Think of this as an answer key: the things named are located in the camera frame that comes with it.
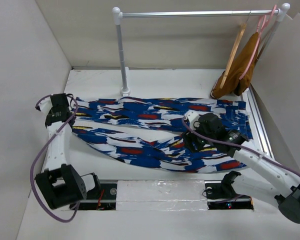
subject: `pink hanger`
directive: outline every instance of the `pink hanger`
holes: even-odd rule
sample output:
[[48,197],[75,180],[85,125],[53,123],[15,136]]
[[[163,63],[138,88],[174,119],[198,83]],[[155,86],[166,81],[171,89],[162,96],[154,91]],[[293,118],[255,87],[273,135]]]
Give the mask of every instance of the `pink hanger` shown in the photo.
[[250,67],[250,65],[251,65],[251,63],[252,63],[252,61],[254,59],[254,56],[256,54],[256,51],[257,51],[257,48],[258,48],[258,45],[259,45],[259,42],[260,42],[261,34],[265,30],[265,28],[268,26],[268,24],[271,21],[272,17],[274,16],[276,8],[277,8],[277,5],[274,5],[274,7],[272,9],[272,12],[271,12],[271,15],[270,15],[270,17],[269,17],[268,20],[266,20],[267,19],[266,15],[260,17],[258,26],[256,28],[256,32],[258,33],[259,28],[260,28],[260,23],[261,23],[261,21],[263,19],[263,22],[262,22],[262,25],[261,25],[261,28],[260,28],[260,32],[259,32],[259,37],[258,37],[258,40],[256,41],[253,53],[252,53],[251,58],[250,58],[250,61],[249,61],[248,65],[246,66],[246,69],[244,70],[244,72],[242,73],[242,75],[239,77],[239,80],[241,80],[246,75],[246,73],[248,72],[248,69],[249,69],[249,67]]

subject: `brown cloth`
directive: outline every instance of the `brown cloth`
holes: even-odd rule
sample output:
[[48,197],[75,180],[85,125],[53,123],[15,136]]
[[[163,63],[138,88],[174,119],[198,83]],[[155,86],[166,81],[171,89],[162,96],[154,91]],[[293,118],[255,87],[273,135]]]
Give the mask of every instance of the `brown cloth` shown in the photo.
[[220,89],[220,84],[222,81],[222,78],[224,76],[224,73],[221,75],[221,77],[218,79],[216,84],[214,85],[211,97],[214,99],[219,99],[224,95],[230,94],[234,92],[235,95],[240,96],[250,85],[252,74],[255,69],[255,62],[258,55],[258,48],[256,49],[256,53],[253,57],[253,60],[251,62],[251,65],[244,75],[244,77],[239,80],[240,76],[244,73],[246,70],[248,63],[250,61],[251,55],[253,54],[257,41],[258,41],[259,33],[254,33],[249,41],[246,43],[240,54],[236,57],[236,59],[233,60],[232,65],[230,67],[228,76],[226,77],[226,80],[224,82],[223,88]]

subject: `blue patterned fabric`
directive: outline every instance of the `blue patterned fabric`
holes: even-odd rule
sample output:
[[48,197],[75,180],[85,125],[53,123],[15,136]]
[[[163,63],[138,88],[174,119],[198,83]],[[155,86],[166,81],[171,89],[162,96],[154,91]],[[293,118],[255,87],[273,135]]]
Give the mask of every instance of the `blue patterned fabric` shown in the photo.
[[212,112],[227,129],[239,130],[252,138],[244,101],[203,98],[123,97],[87,101],[77,98],[79,109],[73,133],[97,151],[126,164],[188,173],[213,173],[245,165],[206,145],[200,152],[185,148],[181,135],[145,141],[124,132],[91,127],[87,122],[137,128],[185,132],[181,118],[188,110],[199,114]]

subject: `white tabletop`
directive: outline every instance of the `white tabletop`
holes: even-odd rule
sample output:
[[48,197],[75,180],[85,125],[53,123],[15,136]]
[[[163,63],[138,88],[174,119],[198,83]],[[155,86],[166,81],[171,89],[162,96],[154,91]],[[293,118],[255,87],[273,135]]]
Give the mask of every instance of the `white tabletop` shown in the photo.
[[[138,98],[208,98],[219,69],[130,70],[131,96]],[[72,70],[65,93],[76,97],[120,98],[119,70]],[[227,100],[248,100],[230,95]],[[249,118],[255,144],[259,129]],[[129,132],[144,139],[160,139],[172,133],[147,129],[103,125],[109,129]],[[82,140],[70,139],[70,162],[79,174],[95,172],[102,180],[221,180],[225,173],[199,174],[148,169],[119,162],[88,147]],[[251,178],[263,180],[249,168],[241,170]],[[273,206],[254,200],[251,210],[203,211],[79,211],[71,223],[59,223],[50,218],[30,194],[18,240],[300,240],[300,224],[287,220]],[[68,218],[69,211],[56,210]]]

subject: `wooden hanger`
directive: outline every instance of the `wooden hanger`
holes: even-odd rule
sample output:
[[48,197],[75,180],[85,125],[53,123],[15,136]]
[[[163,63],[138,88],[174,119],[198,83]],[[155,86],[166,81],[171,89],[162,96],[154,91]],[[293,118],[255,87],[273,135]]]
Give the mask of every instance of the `wooden hanger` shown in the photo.
[[223,74],[223,78],[222,78],[222,81],[221,81],[221,84],[220,84],[220,89],[222,89],[223,86],[225,85],[228,73],[230,71],[232,62],[234,61],[236,52],[237,52],[238,47],[239,47],[239,43],[240,43],[240,41],[242,39],[242,36],[244,35],[246,27],[247,27],[246,23],[242,24],[241,25],[241,29],[240,29],[240,31],[238,32],[238,34],[237,34],[237,36],[235,38],[235,41],[234,41],[234,44],[233,44],[233,47],[232,47],[232,50],[231,50],[231,53],[230,53],[230,57],[229,57],[228,63],[226,64],[226,68],[225,68],[225,71],[224,71],[224,74]]

